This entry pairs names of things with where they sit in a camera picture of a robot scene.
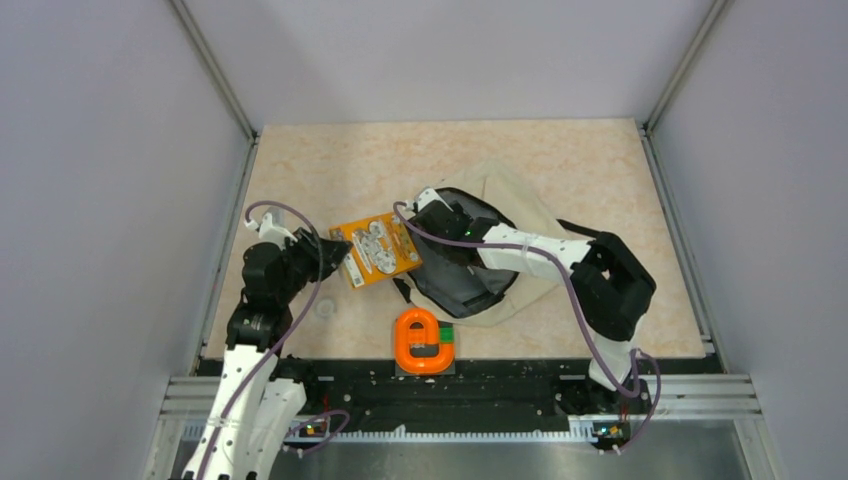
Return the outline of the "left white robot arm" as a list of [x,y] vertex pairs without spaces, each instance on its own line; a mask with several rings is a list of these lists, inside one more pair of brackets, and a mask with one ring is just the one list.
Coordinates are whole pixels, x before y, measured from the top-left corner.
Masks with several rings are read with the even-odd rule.
[[181,478],[268,478],[293,420],[314,410],[321,397],[314,380],[276,372],[297,321],[290,304],[337,271],[351,249],[347,240],[299,228],[270,234],[244,252],[217,391]]

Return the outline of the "orange book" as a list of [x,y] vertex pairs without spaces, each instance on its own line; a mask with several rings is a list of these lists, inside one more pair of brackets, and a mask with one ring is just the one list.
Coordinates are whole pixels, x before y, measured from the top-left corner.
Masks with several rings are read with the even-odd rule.
[[332,240],[352,245],[343,267],[353,289],[360,289],[417,269],[423,264],[410,232],[394,213],[330,227]]

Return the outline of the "cream canvas student bag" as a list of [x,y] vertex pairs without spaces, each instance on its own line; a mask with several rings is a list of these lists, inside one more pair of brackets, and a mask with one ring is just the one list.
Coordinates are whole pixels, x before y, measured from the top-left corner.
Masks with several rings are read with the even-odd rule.
[[518,274],[512,286],[505,290],[503,299],[484,311],[455,318],[413,282],[409,283],[410,303],[431,311],[442,321],[491,327],[508,320],[554,286],[561,285],[566,289],[577,321],[588,325],[584,305],[570,279],[571,266],[589,252],[587,240],[551,238],[549,234],[555,224],[552,214],[526,182],[498,161],[484,161],[468,167],[448,177],[442,186],[456,187],[479,201],[491,202],[496,210],[523,226],[541,226],[543,233],[521,232],[506,225],[490,230],[481,243],[460,243],[460,246],[472,247],[474,253],[481,250],[486,266],[504,267]]

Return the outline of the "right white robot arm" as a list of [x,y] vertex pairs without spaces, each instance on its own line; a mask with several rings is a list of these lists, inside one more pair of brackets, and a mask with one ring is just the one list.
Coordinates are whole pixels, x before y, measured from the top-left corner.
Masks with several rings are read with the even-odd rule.
[[633,339],[657,290],[654,278],[623,240],[610,232],[567,240],[525,232],[487,217],[472,217],[432,189],[411,202],[404,224],[438,254],[463,267],[529,275],[566,289],[591,353],[589,404],[612,412],[641,393]]

